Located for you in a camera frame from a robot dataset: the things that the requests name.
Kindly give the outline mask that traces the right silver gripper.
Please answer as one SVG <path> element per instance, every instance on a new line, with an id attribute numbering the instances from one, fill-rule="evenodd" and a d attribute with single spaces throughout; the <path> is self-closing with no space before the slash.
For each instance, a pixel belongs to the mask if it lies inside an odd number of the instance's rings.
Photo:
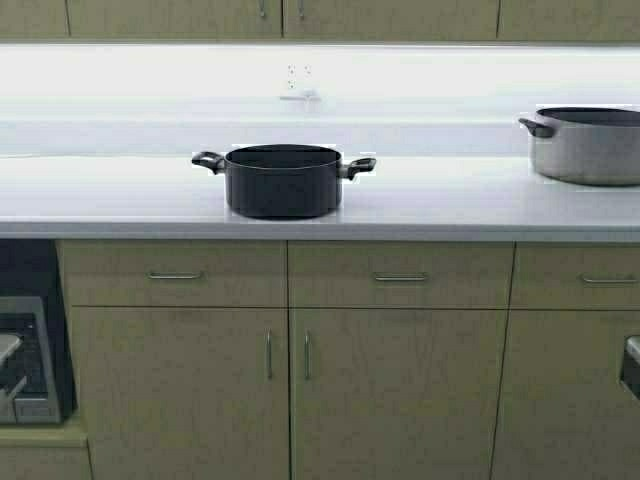
<path id="1" fill-rule="evenodd" d="M 625 352 L 631 358 L 640 358 L 640 336 L 630 336 L 626 339 Z"/>

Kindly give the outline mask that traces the left silver gripper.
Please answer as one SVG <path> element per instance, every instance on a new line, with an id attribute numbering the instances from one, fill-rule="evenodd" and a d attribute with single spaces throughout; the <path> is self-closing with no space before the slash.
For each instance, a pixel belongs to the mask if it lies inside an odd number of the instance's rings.
<path id="1" fill-rule="evenodd" d="M 20 347 L 22 340 L 12 334 L 0 335 L 0 362 L 8 360 Z"/>

